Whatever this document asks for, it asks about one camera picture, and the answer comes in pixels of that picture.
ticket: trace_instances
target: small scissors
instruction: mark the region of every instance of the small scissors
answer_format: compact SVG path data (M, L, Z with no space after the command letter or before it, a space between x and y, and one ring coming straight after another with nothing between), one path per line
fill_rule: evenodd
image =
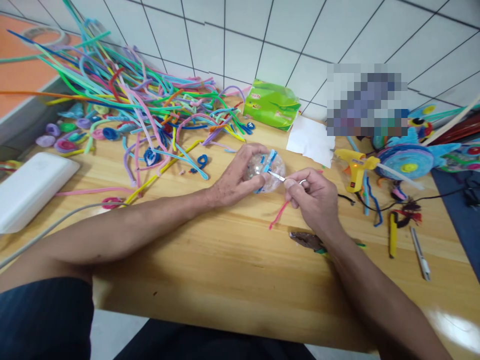
M280 176L274 172L268 171L268 173L274 177L276 177L278 180L280 180L282 183L285 182L285 178L283 176ZM307 179L303 179L302 181L299 182L300 185L302 185L303 182L306 182Z

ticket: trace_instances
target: orange surface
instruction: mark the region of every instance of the orange surface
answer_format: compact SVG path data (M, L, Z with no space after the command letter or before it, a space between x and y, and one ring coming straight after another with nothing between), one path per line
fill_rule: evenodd
M38 54L38 51L25 46L7 29L16 33L33 28L35 25L8 16L0 15L0 58L17 58ZM70 36L69 45L80 43L78 36ZM39 43L50 42L45 36L38 37ZM1 91L38 91L57 77L57 72L39 59L0 64ZM27 95L0 95L0 118L20 105Z

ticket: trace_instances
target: black cable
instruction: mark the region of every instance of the black cable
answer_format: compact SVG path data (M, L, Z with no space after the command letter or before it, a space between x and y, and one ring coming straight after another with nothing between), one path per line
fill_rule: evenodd
M468 187L468 189L479 189L480 186L475 186L475 187ZM442 195L437 195L437 196L426 196L426 197L421 197L419 199L416 199L416 200L413 200L415 202L419 202L420 200L426 200L426 199L436 199L436 198L443 198L443 197L446 197L446 196L449 196L449 195L452 195L452 194L455 194L455 193L458 193L458 192L461 192L463 190L467 189L466 187L462 187L462 188L459 188L457 190L454 190L454 191L450 191L450 192L447 192L446 194L442 194ZM378 212L377 209L375 208L371 208L370 206L368 206L367 204L365 204L364 200L362 199L362 197L360 196L360 192L356 192L355 193L356 197L358 198L358 200L363 204L363 206L365 206L366 208L370 209L370 210L373 210L375 212ZM388 210L390 208L392 208L393 206L397 205L397 204L406 204L406 202L394 202L392 203L390 206L387 206L387 207L384 207L383 209L380 209L380 211L385 211L385 210Z
M352 206L355 205L355 201L352 200L351 198L349 198L348 196L342 195L342 194L337 194L337 195L341 198L347 199L350 202L350 205L352 205Z
M376 208L372 208L372 207L368 206L368 205L364 202L364 200L363 200L362 197L360 196L360 192L359 192L359 191L357 191L357 192L355 193L355 195L356 195L356 197L358 198L358 200L363 204L364 207L366 207L366 208L368 208L368 209L370 209L370 210L373 210L374 212L377 212L377 213L379 212ZM395 206L395 205L397 205L397 204L404 204L404 203L403 203L403 202L394 202L394 203L392 203L390 206L385 207L385 208L383 208L383 209L380 209L380 212L385 211L385 210L388 210L388 209L390 209L391 207L393 207L393 206Z

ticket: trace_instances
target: white power bank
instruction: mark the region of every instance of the white power bank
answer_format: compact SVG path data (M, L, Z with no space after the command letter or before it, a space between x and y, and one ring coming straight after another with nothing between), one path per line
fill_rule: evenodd
M0 183L0 234L22 230L79 168L75 161L39 152Z

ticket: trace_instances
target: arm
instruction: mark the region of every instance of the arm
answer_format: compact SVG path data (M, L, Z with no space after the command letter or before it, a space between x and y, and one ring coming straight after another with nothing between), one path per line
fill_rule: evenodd
M382 359L451 359L418 306L342 228L336 186L312 168L289 178L284 183L286 199L300 207L305 222L327 247L347 296L365 325L381 339ZM302 179L310 184L307 192L297 183Z
M74 277L92 282L96 264L126 258L211 209L231 206L259 189L258 175L242 181L260 144L242 146L220 179L210 188L188 195L162 197L92 216L42 239L0 275L0 293L38 280Z

